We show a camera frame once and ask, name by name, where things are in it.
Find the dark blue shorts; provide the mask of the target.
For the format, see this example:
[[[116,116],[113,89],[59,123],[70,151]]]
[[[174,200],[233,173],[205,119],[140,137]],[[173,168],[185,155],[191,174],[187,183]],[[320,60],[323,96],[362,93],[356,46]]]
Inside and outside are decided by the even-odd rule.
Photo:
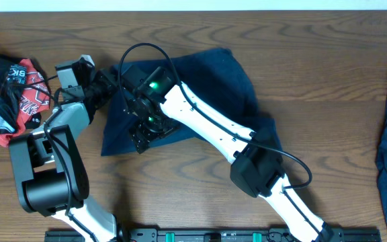
[[[259,102],[251,80],[242,66],[225,48],[215,48],[171,59],[182,82],[203,101],[227,118],[255,131],[266,129],[281,149],[275,121],[259,112]],[[102,156],[113,156],[136,150],[128,130],[137,121],[123,112],[123,95],[113,95],[103,131]]]

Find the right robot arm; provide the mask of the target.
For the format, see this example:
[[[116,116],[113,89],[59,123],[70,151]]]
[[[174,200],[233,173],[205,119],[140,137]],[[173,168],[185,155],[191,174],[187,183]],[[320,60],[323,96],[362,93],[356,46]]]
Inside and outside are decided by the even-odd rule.
[[[129,129],[138,153],[180,124],[214,146],[230,163],[230,179],[244,193],[264,199],[299,241],[330,241],[330,226],[315,215],[282,166],[285,152],[264,130],[256,132],[227,118],[201,100],[185,83],[159,67],[147,74],[136,66],[118,73],[128,112],[138,120]]]

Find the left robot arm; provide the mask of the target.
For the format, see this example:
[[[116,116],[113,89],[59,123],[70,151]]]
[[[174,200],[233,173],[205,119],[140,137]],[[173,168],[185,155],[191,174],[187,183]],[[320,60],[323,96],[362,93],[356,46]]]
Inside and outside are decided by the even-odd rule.
[[[52,96],[52,114],[31,133],[9,142],[19,203],[26,212],[65,222],[79,233],[78,240],[127,241],[116,217],[90,195],[75,142],[117,84],[107,71],[96,70],[89,55],[55,69],[61,88]]]

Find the black red clothes pile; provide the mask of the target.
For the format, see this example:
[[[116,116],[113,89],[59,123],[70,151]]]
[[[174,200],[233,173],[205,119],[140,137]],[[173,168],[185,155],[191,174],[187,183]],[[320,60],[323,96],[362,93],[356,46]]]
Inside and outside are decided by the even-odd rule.
[[[48,78],[33,58],[0,54],[0,146],[39,127],[50,108]]]

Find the green rail clamp left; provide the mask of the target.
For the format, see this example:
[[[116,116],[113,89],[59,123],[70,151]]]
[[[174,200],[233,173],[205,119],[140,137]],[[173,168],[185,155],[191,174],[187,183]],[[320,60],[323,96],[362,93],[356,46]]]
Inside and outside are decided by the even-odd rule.
[[[166,233],[165,242],[175,242],[175,233]]]

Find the green rail clamp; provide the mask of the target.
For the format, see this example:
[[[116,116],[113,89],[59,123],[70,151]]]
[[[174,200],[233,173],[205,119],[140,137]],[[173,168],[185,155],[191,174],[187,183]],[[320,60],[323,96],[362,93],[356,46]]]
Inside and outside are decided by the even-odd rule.
[[[166,233],[165,242],[175,242],[175,233]]]
[[[253,233],[253,242],[262,242],[262,234]]]

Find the black aluminium mounting rail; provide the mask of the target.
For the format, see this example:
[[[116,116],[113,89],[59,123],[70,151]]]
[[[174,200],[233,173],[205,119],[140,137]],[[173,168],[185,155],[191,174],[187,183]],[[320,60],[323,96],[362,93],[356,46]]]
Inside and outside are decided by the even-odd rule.
[[[130,232],[133,242],[165,242],[166,233],[175,233],[175,242],[253,242],[253,233],[262,234],[262,242],[295,241],[287,229],[201,231],[134,229]],[[330,242],[381,242],[377,229],[334,228]]]

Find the green rail clamp right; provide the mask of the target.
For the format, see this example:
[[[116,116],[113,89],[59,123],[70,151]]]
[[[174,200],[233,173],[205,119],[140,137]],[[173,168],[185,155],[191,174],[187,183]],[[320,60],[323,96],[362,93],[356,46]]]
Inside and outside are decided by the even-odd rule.
[[[262,234],[253,233],[253,242],[262,242]]]

